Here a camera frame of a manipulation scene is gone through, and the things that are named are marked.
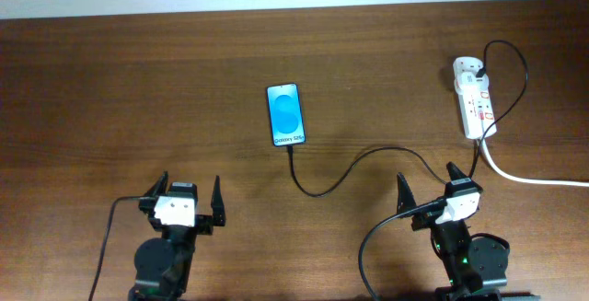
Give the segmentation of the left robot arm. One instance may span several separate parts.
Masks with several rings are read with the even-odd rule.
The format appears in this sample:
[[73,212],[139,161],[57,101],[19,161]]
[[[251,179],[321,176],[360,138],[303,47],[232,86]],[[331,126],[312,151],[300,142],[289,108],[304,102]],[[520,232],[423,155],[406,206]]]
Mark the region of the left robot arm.
[[139,210],[161,235],[135,252],[130,300],[178,300],[186,292],[197,236],[210,236],[215,227],[226,224],[219,177],[214,181],[212,212],[200,214],[197,203],[197,185],[170,183],[167,172],[139,200]]

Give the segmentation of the blue Galaxy smartphone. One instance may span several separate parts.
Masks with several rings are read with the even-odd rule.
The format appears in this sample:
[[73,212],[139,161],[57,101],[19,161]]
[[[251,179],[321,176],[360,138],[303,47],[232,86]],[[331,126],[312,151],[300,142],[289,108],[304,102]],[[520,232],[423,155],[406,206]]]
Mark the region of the blue Galaxy smartphone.
[[297,84],[267,87],[266,96],[273,145],[303,144],[306,141],[306,130]]

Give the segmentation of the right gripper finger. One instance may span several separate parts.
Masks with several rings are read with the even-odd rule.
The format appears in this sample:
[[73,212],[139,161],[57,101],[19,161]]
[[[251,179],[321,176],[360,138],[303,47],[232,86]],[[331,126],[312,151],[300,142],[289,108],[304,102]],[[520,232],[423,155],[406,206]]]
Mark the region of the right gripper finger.
[[402,173],[397,174],[398,184],[398,203],[397,203],[397,215],[399,217],[405,217],[411,214],[412,211],[417,207],[413,192],[410,189],[409,183],[406,181]]
[[446,164],[446,170],[451,183],[458,184],[469,182],[469,176],[462,172],[453,162],[448,162]]

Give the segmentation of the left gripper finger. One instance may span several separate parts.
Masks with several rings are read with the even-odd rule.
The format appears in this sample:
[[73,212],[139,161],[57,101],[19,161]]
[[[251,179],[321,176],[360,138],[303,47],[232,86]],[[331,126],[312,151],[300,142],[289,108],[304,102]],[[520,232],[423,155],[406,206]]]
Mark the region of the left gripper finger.
[[213,218],[225,218],[225,204],[221,193],[221,181],[219,176],[215,177],[211,208],[213,210]]
[[166,193],[167,183],[168,172],[164,171],[156,183],[141,196],[138,203],[138,208],[141,212],[150,214],[154,211],[158,197]]

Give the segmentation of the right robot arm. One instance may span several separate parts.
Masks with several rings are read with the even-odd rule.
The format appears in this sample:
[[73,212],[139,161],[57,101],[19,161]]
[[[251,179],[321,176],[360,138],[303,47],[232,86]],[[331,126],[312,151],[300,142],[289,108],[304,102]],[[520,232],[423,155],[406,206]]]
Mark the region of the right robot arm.
[[450,181],[437,199],[418,205],[408,182],[397,175],[397,213],[411,219],[414,231],[428,229],[437,257],[450,281],[435,290],[438,300],[500,300],[507,285],[509,243],[494,235],[468,231],[466,220],[479,209],[482,188],[454,163],[446,165]]

